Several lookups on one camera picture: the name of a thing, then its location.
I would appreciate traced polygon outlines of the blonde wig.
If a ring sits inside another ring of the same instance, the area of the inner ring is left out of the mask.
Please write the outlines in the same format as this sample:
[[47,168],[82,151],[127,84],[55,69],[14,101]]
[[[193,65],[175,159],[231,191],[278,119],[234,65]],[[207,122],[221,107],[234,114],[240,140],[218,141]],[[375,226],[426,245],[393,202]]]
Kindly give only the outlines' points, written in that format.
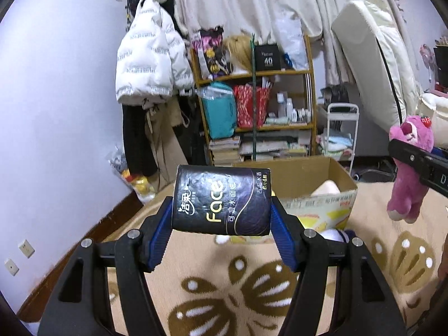
[[223,41],[233,73],[252,72],[251,38],[247,35],[228,36]]

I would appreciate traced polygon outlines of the white purple doll plush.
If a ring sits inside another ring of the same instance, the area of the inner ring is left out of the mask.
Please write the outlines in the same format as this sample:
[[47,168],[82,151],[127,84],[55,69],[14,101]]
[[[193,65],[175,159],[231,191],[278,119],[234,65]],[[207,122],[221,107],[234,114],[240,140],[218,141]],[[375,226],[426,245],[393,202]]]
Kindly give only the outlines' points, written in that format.
[[321,231],[320,235],[326,240],[337,241],[344,244],[349,243],[353,237],[356,237],[356,234],[352,230],[343,231],[336,228]]

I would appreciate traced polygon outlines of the pink bear plush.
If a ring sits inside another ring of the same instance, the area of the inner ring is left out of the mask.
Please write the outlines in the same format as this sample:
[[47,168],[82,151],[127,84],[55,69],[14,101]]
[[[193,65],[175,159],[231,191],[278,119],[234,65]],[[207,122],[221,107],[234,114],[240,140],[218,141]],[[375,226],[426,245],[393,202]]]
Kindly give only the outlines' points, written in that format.
[[[400,126],[390,128],[389,139],[400,140],[430,153],[434,148],[431,124],[428,116],[408,116]],[[411,166],[397,159],[394,162],[397,174],[386,209],[393,221],[404,220],[413,224],[418,219],[428,187],[420,183],[418,173]]]

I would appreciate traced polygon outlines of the white rolling cart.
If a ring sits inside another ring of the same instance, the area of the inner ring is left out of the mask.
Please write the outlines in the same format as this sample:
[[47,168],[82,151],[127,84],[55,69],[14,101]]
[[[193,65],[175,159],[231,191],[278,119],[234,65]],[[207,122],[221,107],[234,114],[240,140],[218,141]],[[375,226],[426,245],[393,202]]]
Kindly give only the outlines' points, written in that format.
[[351,174],[358,140],[359,107],[348,102],[319,106],[318,119],[322,127],[316,139],[317,153],[343,163]]

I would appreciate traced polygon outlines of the cardboard box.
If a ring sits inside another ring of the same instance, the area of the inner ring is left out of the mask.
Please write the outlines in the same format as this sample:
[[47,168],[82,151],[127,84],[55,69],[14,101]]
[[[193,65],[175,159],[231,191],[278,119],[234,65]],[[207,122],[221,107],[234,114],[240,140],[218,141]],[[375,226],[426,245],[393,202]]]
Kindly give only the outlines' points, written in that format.
[[313,155],[238,163],[238,168],[270,169],[271,187],[287,213],[317,232],[343,230],[358,186],[333,158]]

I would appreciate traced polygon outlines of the beige curtain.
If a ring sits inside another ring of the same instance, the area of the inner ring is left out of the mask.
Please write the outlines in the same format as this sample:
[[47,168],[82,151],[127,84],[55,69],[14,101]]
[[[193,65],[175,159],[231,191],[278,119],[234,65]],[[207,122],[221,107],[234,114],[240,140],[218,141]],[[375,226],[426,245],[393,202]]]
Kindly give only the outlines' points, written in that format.
[[[312,40],[323,40],[326,83],[336,85],[352,81],[342,48],[331,31],[333,21],[349,1],[351,0],[178,0],[175,13],[189,33],[195,33],[201,28],[221,26],[227,35],[245,32],[254,34],[264,43],[278,39],[273,30],[276,18],[282,14],[298,17],[306,35]],[[399,0],[384,0],[384,3],[402,36],[412,69],[418,71]]]

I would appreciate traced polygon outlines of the red gift bag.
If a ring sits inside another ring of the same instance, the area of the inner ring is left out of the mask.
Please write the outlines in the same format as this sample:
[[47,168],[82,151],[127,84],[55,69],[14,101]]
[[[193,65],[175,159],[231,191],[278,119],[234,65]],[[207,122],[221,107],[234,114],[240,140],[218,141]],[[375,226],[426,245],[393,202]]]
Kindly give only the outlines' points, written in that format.
[[254,102],[253,93],[253,87],[249,84],[238,85],[234,89],[237,110],[237,125],[240,128],[253,127],[254,109],[257,109],[257,128],[262,127],[267,118],[270,88],[256,87],[256,102]]

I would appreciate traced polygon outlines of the green pole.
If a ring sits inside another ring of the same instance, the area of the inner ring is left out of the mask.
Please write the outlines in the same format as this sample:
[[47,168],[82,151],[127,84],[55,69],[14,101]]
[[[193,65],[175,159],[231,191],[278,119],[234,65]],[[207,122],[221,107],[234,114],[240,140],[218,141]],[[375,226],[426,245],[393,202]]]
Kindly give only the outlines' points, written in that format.
[[251,35],[251,68],[252,68],[252,155],[251,160],[257,159],[257,75],[255,59],[255,35]]

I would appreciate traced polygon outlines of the stack of books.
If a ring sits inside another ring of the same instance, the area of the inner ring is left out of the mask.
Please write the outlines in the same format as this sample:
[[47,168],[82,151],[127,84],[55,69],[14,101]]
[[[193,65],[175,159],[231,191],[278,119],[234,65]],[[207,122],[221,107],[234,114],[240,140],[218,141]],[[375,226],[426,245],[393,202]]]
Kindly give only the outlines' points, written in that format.
[[211,140],[209,151],[216,166],[231,166],[237,162],[243,162],[244,156],[239,153],[241,137],[235,135],[226,139]]

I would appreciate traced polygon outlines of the beige patterned blanket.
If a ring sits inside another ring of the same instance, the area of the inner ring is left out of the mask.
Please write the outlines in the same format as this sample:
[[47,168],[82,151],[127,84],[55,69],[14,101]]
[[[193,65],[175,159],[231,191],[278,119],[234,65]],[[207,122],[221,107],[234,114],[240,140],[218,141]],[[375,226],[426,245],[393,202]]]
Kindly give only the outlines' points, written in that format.
[[[414,224],[386,213],[392,186],[359,184],[346,227],[368,246],[394,293],[405,324],[429,306],[447,235],[447,199],[424,198]],[[175,231],[162,263],[146,276],[168,335],[276,335],[297,283],[272,241]]]

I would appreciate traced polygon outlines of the purple patterned bag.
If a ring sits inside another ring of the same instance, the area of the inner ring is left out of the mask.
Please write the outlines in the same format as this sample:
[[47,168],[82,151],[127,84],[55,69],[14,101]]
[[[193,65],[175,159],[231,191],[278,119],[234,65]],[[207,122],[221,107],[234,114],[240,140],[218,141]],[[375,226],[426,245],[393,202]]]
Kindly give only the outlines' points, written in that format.
[[204,80],[214,80],[230,74],[230,66],[223,48],[223,33],[222,26],[200,29],[193,33],[192,46]]

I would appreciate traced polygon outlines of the beige trench coat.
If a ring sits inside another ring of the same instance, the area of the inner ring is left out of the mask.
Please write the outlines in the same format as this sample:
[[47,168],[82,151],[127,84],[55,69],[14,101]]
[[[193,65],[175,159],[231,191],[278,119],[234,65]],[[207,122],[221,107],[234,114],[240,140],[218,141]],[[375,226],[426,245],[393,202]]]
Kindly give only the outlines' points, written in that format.
[[149,177],[149,182],[157,193],[176,179],[179,165],[188,163],[172,124],[184,124],[176,97],[153,106],[146,113],[146,137],[157,164],[156,173]]

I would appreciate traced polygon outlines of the black box with 40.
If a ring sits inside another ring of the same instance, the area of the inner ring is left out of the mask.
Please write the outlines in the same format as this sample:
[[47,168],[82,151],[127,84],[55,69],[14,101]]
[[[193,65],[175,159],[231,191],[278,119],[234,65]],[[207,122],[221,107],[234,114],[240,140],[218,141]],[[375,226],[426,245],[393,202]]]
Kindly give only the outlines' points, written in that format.
[[281,69],[279,47],[276,44],[254,46],[256,71],[279,71]]

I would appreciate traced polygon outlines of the white puffer jacket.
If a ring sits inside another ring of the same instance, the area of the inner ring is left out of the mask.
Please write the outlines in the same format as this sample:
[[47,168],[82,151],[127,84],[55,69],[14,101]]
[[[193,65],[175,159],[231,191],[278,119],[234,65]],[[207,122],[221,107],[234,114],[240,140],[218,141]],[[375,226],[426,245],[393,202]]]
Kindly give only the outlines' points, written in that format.
[[139,0],[134,19],[118,47],[115,95],[125,106],[150,107],[194,86],[185,42],[168,0]]

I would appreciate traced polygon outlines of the teal gift bag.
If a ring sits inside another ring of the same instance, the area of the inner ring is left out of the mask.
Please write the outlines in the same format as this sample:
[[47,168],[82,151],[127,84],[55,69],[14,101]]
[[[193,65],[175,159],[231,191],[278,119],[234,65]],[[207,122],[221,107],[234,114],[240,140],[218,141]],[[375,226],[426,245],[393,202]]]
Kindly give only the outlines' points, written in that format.
[[237,126],[235,96],[232,88],[222,82],[213,82],[199,89],[209,135],[212,140],[231,137]]

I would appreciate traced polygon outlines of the white plastic bag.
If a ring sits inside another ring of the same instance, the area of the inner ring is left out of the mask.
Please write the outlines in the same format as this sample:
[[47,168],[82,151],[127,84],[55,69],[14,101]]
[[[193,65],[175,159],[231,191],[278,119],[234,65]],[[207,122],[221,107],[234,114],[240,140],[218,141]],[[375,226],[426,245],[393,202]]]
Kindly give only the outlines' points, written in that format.
[[293,69],[307,70],[307,52],[300,18],[295,15],[281,15],[275,19],[273,29],[277,44],[289,57]]

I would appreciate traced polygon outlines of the wooden bookshelf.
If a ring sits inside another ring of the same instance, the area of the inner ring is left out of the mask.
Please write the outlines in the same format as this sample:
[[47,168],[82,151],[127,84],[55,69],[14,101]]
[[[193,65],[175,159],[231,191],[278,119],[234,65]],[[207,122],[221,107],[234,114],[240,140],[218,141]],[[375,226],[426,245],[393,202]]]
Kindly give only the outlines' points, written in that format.
[[[308,60],[307,70],[256,71],[257,87],[270,88],[267,118],[264,125],[257,128],[257,160],[291,155],[314,155],[316,152],[316,97],[309,37],[304,38],[304,43]],[[238,85],[252,85],[252,72],[233,73],[214,80],[204,80],[194,49],[191,49],[191,63],[198,95],[200,88],[213,82],[225,83],[233,92]],[[206,140],[206,158],[208,164],[214,165],[208,148],[212,139],[200,96],[198,101]],[[240,128],[237,125],[232,137],[235,135],[241,137],[239,153],[244,156],[244,160],[251,160],[252,128]]]

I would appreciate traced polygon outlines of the black tissue pack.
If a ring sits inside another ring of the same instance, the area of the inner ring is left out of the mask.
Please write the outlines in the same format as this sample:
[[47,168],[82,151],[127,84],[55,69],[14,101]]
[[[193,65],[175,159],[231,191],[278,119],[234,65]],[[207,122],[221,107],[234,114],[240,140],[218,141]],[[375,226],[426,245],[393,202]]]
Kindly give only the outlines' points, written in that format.
[[178,166],[172,227],[199,234],[268,235],[271,193],[267,168]]

